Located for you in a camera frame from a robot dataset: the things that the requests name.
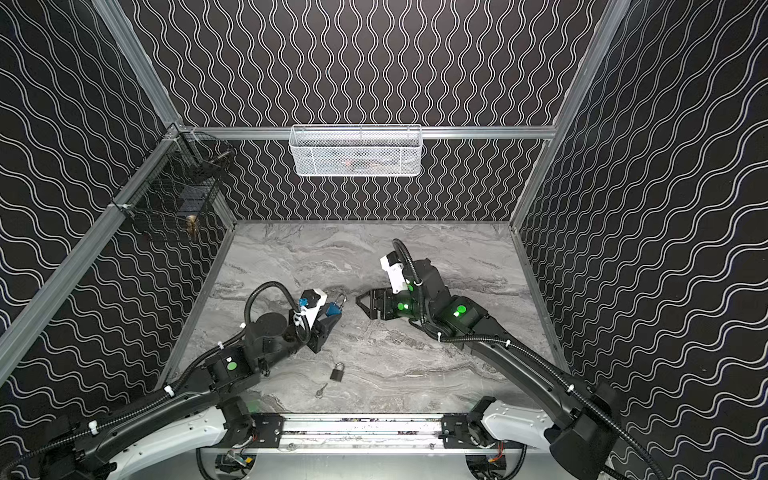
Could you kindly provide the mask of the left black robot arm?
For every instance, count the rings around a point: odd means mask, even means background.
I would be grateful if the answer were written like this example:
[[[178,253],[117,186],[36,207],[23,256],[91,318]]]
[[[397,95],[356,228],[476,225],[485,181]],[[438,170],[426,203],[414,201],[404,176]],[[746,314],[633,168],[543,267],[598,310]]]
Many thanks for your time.
[[[277,312],[247,320],[162,389],[90,421],[56,421],[45,443],[3,465],[1,476],[15,479],[35,463],[43,479],[119,479],[186,451],[261,440],[242,393],[303,348],[319,352],[341,318],[332,306],[312,323]]]

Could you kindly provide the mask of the blue padlock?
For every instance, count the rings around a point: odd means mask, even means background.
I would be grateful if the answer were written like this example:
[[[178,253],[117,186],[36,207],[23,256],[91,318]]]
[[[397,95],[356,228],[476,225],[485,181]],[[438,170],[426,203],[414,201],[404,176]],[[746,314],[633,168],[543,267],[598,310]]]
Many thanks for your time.
[[[339,294],[333,301],[328,303],[325,315],[327,317],[340,315],[343,311],[346,299],[347,296],[344,293]]]

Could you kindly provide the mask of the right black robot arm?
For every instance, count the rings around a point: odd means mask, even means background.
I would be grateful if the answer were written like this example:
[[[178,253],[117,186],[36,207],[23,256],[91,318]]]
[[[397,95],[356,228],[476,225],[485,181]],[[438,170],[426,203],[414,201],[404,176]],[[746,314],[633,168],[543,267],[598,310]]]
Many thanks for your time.
[[[489,448],[499,455],[508,444],[521,450],[544,449],[577,479],[620,476],[608,464],[620,425],[613,390],[593,389],[538,355],[478,302],[451,293],[429,260],[417,260],[412,267],[384,267],[389,286],[355,299],[366,316],[406,319],[429,338],[467,350],[537,404],[526,409],[485,396],[468,413],[444,418],[445,447]]]

